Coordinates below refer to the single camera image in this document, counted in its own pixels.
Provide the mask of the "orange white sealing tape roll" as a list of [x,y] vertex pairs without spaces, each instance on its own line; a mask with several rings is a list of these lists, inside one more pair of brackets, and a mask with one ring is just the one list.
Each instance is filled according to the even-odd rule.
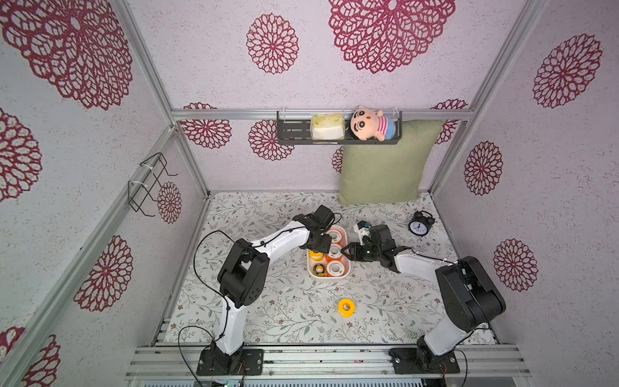
[[339,244],[332,243],[330,245],[328,253],[326,254],[327,261],[328,262],[339,261],[343,257],[341,249],[342,247]]
[[329,277],[342,277],[346,273],[346,267],[341,261],[331,261],[327,265]]
[[332,228],[327,232],[327,234],[331,237],[332,243],[343,246],[343,243],[345,242],[343,232],[341,232],[339,229]]

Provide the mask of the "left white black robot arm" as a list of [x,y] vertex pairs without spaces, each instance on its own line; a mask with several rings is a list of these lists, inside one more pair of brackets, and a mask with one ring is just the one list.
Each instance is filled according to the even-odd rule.
[[233,242],[217,277],[224,298],[222,321],[214,340],[219,351],[231,356],[242,348],[249,306],[262,294],[269,266],[295,249],[327,253],[332,241],[327,231],[334,224],[335,214],[320,206],[313,213],[293,217],[264,238]]

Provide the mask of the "yellow black tape roll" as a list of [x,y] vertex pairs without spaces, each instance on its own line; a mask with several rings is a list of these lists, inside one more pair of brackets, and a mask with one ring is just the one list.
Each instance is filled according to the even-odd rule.
[[317,263],[312,267],[312,274],[316,277],[325,277],[327,275],[327,267],[324,264]]

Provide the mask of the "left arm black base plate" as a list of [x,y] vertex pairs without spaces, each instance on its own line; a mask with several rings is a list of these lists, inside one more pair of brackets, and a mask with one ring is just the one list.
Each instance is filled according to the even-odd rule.
[[259,376],[264,365],[264,350],[240,348],[232,355],[225,354],[217,346],[202,350],[196,374],[206,376]]

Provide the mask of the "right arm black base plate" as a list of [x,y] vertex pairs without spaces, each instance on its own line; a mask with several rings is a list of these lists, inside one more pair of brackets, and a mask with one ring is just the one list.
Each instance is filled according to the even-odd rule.
[[425,348],[391,348],[388,350],[395,374],[448,374],[460,373],[453,351],[437,356]]

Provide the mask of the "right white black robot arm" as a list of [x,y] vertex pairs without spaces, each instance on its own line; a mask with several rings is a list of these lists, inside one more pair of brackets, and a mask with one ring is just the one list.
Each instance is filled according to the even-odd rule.
[[395,273],[420,277],[438,287],[445,316],[418,340],[419,359],[446,356],[475,330],[506,311],[504,298],[475,257],[451,262],[394,243],[353,242],[342,252],[351,261],[377,261]]

